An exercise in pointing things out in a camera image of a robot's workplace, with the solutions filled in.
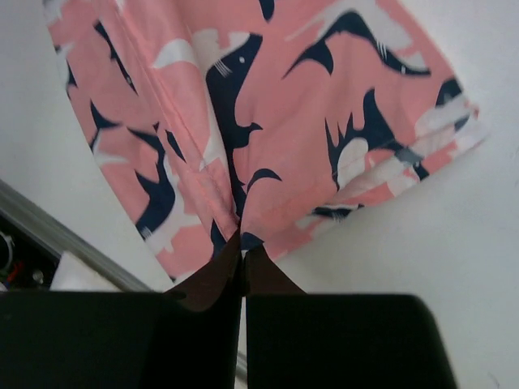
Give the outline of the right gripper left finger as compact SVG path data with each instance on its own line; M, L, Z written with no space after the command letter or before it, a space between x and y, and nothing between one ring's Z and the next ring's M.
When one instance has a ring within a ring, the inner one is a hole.
M164 293L52 291L33 281L30 258L2 277L2 387L234 386L238 236Z

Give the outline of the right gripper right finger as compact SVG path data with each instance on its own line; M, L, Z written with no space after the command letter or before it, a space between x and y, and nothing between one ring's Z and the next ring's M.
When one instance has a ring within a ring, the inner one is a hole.
M435 318L409 294L309 294L244 259L250 388L455 388Z

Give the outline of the pink shark print shorts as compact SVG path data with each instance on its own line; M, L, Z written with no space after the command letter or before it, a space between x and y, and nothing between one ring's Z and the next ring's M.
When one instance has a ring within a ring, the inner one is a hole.
M179 280L232 237L278 259L481 143L397 1L45 1L94 160Z

